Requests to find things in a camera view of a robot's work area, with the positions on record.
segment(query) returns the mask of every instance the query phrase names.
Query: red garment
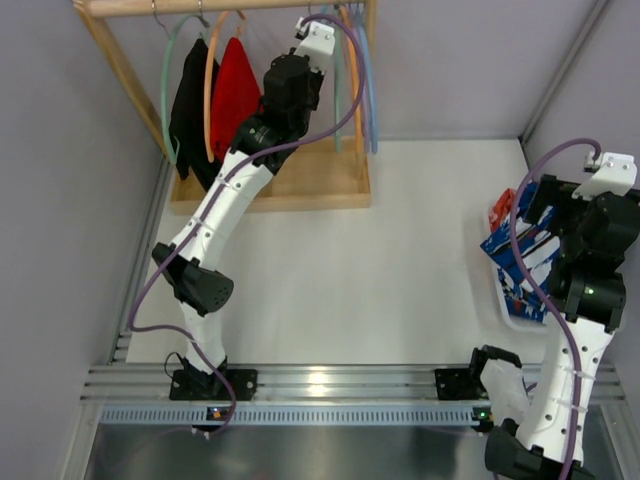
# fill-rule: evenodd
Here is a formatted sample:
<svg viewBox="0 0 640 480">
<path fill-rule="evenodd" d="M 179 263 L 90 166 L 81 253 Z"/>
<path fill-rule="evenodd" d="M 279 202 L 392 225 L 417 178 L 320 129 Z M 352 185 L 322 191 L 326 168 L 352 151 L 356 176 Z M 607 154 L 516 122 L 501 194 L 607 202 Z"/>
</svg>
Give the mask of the red garment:
<svg viewBox="0 0 640 480">
<path fill-rule="evenodd" d="M 516 196 L 516 191 L 508 188 L 504 191 L 498 202 L 489 211 L 489 225 L 491 225 L 491 233 L 495 232 L 502 220 L 504 220 L 511 212 L 511 205 Z"/>
<path fill-rule="evenodd" d="M 258 110 L 260 88 L 237 38 L 229 40 L 211 98 L 210 145 L 224 158 L 238 127 Z"/>
</svg>

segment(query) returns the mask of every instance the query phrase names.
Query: zip tie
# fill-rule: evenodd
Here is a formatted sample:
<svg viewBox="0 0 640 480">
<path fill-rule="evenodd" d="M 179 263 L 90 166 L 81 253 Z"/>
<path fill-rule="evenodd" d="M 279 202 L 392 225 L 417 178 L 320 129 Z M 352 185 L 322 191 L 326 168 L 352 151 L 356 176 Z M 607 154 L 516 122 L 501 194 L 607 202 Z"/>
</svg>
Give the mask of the zip tie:
<svg viewBox="0 0 640 480">
<path fill-rule="evenodd" d="M 582 371 L 579 372 L 577 370 L 574 370 L 573 367 L 565 367 L 563 365 L 558 365 L 558 369 L 564 372 L 570 373 L 574 377 L 585 378 L 587 380 L 593 380 L 593 381 L 595 381 L 596 379 L 596 377 L 594 377 L 593 375 L 589 375 L 588 373 L 585 373 Z"/>
<path fill-rule="evenodd" d="M 561 400 L 559 398 L 552 398 L 551 401 L 557 405 L 560 405 L 561 407 L 565 407 L 570 410 L 577 410 L 578 413 L 587 413 L 589 411 L 587 407 L 576 407 L 570 402 L 565 402 L 564 400 Z"/>
<path fill-rule="evenodd" d="M 229 182 L 227 182 L 227 180 L 225 180 L 224 175 L 218 175 L 218 177 L 216 178 L 215 181 L 220 183 L 220 185 L 222 185 L 224 187 L 230 188 L 234 192 L 239 192 L 240 191 L 240 187 L 238 187 L 237 185 L 241 185 L 241 184 L 237 180 L 236 180 L 235 184 L 229 183 Z"/>
<path fill-rule="evenodd" d="M 200 220 L 200 217 L 191 217 L 191 221 L 200 225 L 201 228 L 204 228 L 205 230 L 209 230 L 209 232 L 211 232 L 212 235 L 216 233 L 215 229 L 210 227 L 206 223 L 204 223 L 202 220 Z"/>
</svg>

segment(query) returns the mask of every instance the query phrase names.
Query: black garment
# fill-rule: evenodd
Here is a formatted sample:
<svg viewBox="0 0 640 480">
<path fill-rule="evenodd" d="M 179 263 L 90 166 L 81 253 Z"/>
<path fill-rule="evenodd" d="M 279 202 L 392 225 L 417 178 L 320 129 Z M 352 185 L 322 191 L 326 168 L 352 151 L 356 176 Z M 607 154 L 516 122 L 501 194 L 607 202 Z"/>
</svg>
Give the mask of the black garment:
<svg viewBox="0 0 640 480">
<path fill-rule="evenodd" d="M 205 190 L 209 190 L 220 171 L 222 162 L 216 158 L 213 163 L 207 159 L 204 144 L 204 75 L 209 48 L 199 38 L 184 61 L 182 79 L 171 109 L 169 136 L 174 149 L 178 148 L 176 168 L 182 180 L 189 176 L 189 167 Z M 216 61 L 211 76 L 211 91 L 216 83 L 220 65 Z"/>
</svg>

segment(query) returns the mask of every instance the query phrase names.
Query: robotic arm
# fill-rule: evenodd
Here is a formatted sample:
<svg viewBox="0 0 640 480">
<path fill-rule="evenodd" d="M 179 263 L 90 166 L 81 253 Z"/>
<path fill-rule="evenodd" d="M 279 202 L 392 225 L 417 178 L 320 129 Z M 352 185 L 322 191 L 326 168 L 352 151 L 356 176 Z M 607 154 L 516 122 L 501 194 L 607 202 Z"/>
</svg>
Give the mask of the robotic arm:
<svg viewBox="0 0 640 480">
<path fill-rule="evenodd" d="M 296 49 L 271 63 L 264 76 L 261 107 L 238 129 L 222 168 L 195 215 L 170 245 L 158 243 L 152 252 L 154 261 L 162 264 L 191 235 L 194 225 L 200 224 L 195 236 L 169 263 L 164 276 L 180 302 L 187 329 L 223 375 L 227 357 L 222 345 L 220 309 L 233 292 L 233 281 L 216 270 L 220 255 L 249 204 L 295 149 L 265 155 L 248 164 L 246 160 L 267 148 L 295 142 L 307 133 L 335 46 L 334 29 L 316 21 L 303 25 L 300 19 L 297 38 L 302 41 Z M 228 182 L 226 179 L 231 177 L 233 180 Z M 215 208 L 207 212 L 206 206 L 214 195 Z M 216 398 L 221 384 L 191 343 L 181 361 L 181 378 L 189 383 L 189 399 Z"/>
<path fill-rule="evenodd" d="M 616 269 L 640 233 L 640 192 L 634 159 L 605 153 L 587 160 L 594 175 L 577 185 L 543 176 L 525 216 L 536 222 L 554 206 L 549 230 L 561 240 L 549 277 L 550 296 L 577 343 L 576 372 L 568 340 L 555 321 L 547 327 L 540 382 L 530 405 L 518 357 L 485 346 L 474 352 L 471 370 L 492 403 L 494 427 L 485 451 L 486 467 L 506 478 L 556 480 L 565 460 L 575 375 L 582 377 L 576 446 L 567 478 L 591 480 L 582 467 L 582 432 L 598 365 L 620 326 L 626 291 Z"/>
</svg>

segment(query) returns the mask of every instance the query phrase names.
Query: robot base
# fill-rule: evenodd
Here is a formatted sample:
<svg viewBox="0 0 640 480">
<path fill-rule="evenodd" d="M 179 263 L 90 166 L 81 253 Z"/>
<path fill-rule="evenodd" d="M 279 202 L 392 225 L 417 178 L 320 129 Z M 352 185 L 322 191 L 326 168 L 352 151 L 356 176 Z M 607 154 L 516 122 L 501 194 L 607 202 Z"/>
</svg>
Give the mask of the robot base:
<svg viewBox="0 0 640 480">
<path fill-rule="evenodd" d="M 169 398 L 179 401 L 231 400 L 229 392 L 215 374 L 207 374 L 192 366 L 186 358 L 180 358 L 184 367 L 173 372 Z M 258 371 L 252 369 L 227 368 L 227 360 L 218 371 L 231 384 L 239 402 L 253 398 L 258 389 Z"/>
</svg>

